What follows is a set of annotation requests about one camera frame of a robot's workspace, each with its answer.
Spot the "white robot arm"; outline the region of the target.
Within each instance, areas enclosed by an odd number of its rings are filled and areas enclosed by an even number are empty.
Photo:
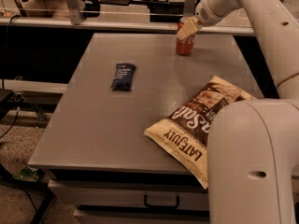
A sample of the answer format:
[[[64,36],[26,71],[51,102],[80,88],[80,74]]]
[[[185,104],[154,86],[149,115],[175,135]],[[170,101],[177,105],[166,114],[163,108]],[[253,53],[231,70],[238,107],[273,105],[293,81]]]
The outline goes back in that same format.
[[[245,9],[278,91],[233,103],[214,119],[207,145],[210,224],[296,224],[292,172],[299,165],[299,24],[279,0],[204,0],[212,26]]]

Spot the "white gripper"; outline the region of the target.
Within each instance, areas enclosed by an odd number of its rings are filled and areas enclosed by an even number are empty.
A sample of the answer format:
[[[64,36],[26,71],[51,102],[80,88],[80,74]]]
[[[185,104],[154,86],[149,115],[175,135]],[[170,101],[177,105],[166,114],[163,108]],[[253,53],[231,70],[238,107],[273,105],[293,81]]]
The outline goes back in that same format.
[[[213,26],[237,9],[236,0],[203,0],[195,9],[195,16],[182,19],[177,39],[184,40],[195,35],[201,26]]]

